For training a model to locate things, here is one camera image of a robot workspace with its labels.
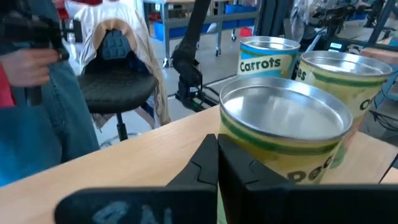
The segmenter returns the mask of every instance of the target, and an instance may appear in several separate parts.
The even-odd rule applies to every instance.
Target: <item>can rim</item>
[[[288,80],[288,79],[284,79],[284,78],[276,78],[276,77],[249,77],[249,78],[245,78],[245,79],[253,79],[255,80],[259,80],[259,79],[269,79],[270,82],[272,81],[276,81],[281,83],[282,85],[285,86],[271,86],[268,85],[269,87],[273,87],[273,88],[285,88],[286,90],[289,91],[294,91],[298,94],[302,94],[305,95],[306,97],[311,98],[312,100],[315,101],[319,101],[321,102],[321,100],[315,98],[314,96],[322,96],[325,98],[328,98],[329,100],[333,101],[333,103],[338,104],[339,107],[341,107],[343,109],[343,111],[346,113],[346,115],[348,116],[348,123],[345,124],[344,128],[340,131],[339,134],[337,134],[336,136],[332,136],[330,138],[296,138],[296,137],[289,137],[289,136],[283,136],[281,134],[274,134],[274,133],[270,133],[268,131],[265,130],[261,130],[260,128],[249,124],[245,121],[242,121],[238,118],[236,118],[233,114],[231,114],[231,112],[229,110],[227,110],[227,108],[225,108],[225,101],[224,101],[224,95],[227,96],[228,94],[231,93],[231,91],[225,93],[225,91],[228,90],[228,87],[230,85],[233,85],[236,82],[241,81],[242,79],[235,79],[233,81],[231,81],[229,84],[225,85],[221,91],[220,91],[220,96],[219,96],[219,101],[220,101],[220,109],[223,110],[229,118],[231,118],[233,121],[237,122],[238,124],[241,124],[242,126],[244,126],[245,128],[249,128],[251,131],[258,133],[258,134],[262,134],[265,135],[267,137],[271,137],[271,138],[277,138],[277,139],[281,139],[281,140],[288,140],[288,141],[294,141],[294,142],[298,142],[298,143],[314,143],[314,142],[325,142],[325,141],[338,141],[340,140],[345,134],[347,134],[352,126],[353,126],[353,115],[351,113],[351,111],[349,110],[349,108],[342,102],[340,101],[338,98],[336,98],[335,96],[333,96],[332,94],[328,93],[325,90],[316,88],[314,86],[302,83],[302,82],[296,82],[294,80]],[[286,88],[286,86],[293,84],[295,87],[294,88]],[[249,88],[249,87],[255,87],[255,86],[259,86],[259,87],[265,87],[266,85],[248,85],[248,86],[242,86],[241,88],[235,89],[236,90],[241,90],[243,88]]]
[[[292,47],[289,49],[272,49],[272,48],[256,47],[256,46],[247,44],[249,39],[251,41],[256,41],[256,40],[260,41],[263,39],[263,40],[269,40],[269,42],[272,42],[272,40],[279,40],[278,42],[276,42],[277,44],[284,44],[284,45],[288,45],[288,46],[292,46]],[[301,46],[300,43],[298,43],[294,40],[281,38],[281,37],[270,37],[270,36],[243,37],[241,39],[241,44],[248,46],[248,47],[252,47],[254,49],[258,49],[258,50],[275,50],[278,52],[298,50]]]
[[[349,55],[350,57],[352,57],[352,58],[356,58],[356,60],[358,61],[359,59],[363,59],[363,60],[366,60],[367,62],[372,62],[372,63],[378,63],[378,64],[380,64],[382,67],[384,67],[384,68],[388,68],[388,72],[381,72],[381,73],[379,73],[379,74],[374,74],[374,73],[361,73],[361,74],[358,74],[358,73],[353,73],[353,72],[344,72],[344,71],[333,71],[333,70],[327,70],[327,69],[325,69],[325,68],[323,68],[323,67],[321,67],[321,66],[319,66],[319,65],[317,65],[317,64],[315,64],[315,63],[313,63],[313,62],[311,62],[311,61],[309,61],[308,59],[309,58],[314,58],[314,57],[316,57],[316,53],[319,53],[319,54],[329,54],[329,55],[332,55],[332,56],[337,56],[337,55]],[[319,69],[319,70],[323,70],[323,71],[326,71],[326,72],[330,72],[330,73],[332,73],[332,74],[339,74],[339,75],[346,75],[346,76],[351,76],[351,77],[369,77],[369,78],[375,78],[375,77],[388,77],[388,76],[390,76],[391,74],[392,74],[392,72],[393,72],[393,70],[392,70],[392,68],[391,68],[391,66],[389,65],[389,64],[387,64],[387,63],[385,63],[385,62],[381,62],[381,61],[379,61],[379,60],[376,60],[376,59],[374,59],[374,58],[370,58],[370,57],[366,57],[366,56],[363,56],[363,55],[354,55],[354,54],[349,54],[349,53],[345,53],[345,52],[330,52],[330,51],[327,51],[327,50],[314,50],[314,51],[311,51],[311,52],[305,52],[305,53],[303,53],[302,55],[301,55],[301,61],[302,62],[304,62],[304,63],[306,63],[306,64],[308,64],[308,65],[310,65],[310,66],[312,66],[312,67],[315,67],[315,68],[317,68],[317,69]]]

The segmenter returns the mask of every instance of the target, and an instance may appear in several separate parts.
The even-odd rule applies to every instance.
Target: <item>person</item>
[[[33,14],[59,21],[52,0],[26,2]],[[28,46],[0,42],[0,186],[100,148],[69,63]],[[42,104],[28,106],[24,88],[37,85]]]

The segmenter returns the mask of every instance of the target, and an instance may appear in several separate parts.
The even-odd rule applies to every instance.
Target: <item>hand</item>
[[[50,80],[48,65],[59,60],[53,49],[24,49],[0,57],[8,82],[16,87],[32,87]]]

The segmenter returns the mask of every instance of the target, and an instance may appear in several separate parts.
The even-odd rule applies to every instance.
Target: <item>white cloth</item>
[[[155,128],[169,123],[171,119],[162,69],[154,56],[146,23],[136,11],[136,3],[132,0],[104,0],[100,5],[89,6],[66,0],[65,8],[70,17],[81,21],[83,43],[71,45],[71,56],[78,64],[78,73],[83,73],[86,65],[96,57],[96,49],[104,39],[106,30],[120,30],[128,39],[137,58],[145,63],[148,71],[158,80],[153,97],[155,118],[151,126]]]

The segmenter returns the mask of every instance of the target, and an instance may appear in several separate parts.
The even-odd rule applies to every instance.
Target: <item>gray floor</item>
[[[170,49],[173,50],[179,42],[180,40],[172,40],[170,43]],[[215,43],[215,35],[204,35],[200,41],[200,49],[197,51],[197,60],[201,64],[200,70],[203,74],[204,83],[210,83],[215,80],[227,78],[235,74],[237,70],[239,38],[237,41],[233,42],[231,40],[231,31],[224,31],[221,46],[222,55],[220,57],[215,57]],[[162,43],[157,40],[153,40],[152,45],[155,50],[158,63],[161,65],[165,57],[164,47]],[[165,68],[164,78],[168,95],[174,94],[177,91],[178,84],[177,72],[173,68]],[[216,91],[220,91],[222,86],[227,84],[227,82],[228,80],[221,83],[215,83],[212,87]],[[390,114],[398,119],[398,113],[396,113],[396,111],[398,111],[397,109],[398,103],[390,102],[388,100],[384,102],[382,108],[379,108],[383,113]],[[182,104],[173,97],[170,97],[169,99],[169,110],[173,121],[194,113],[193,111],[184,108]],[[133,111],[124,113],[123,118],[125,120],[127,130],[130,133],[145,133],[150,131],[149,125]],[[385,139],[386,141],[398,146],[398,137],[396,136],[396,133],[386,131],[380,126],[380,124],[373,120],[373,117],[370,114],[367,115],[367,119],[361,130],[375,138]],[[103,128],[101,128],[101,130],[97,129],[96,132],[100,144],[117,136],[116,118],[112,118],[104,125]]]

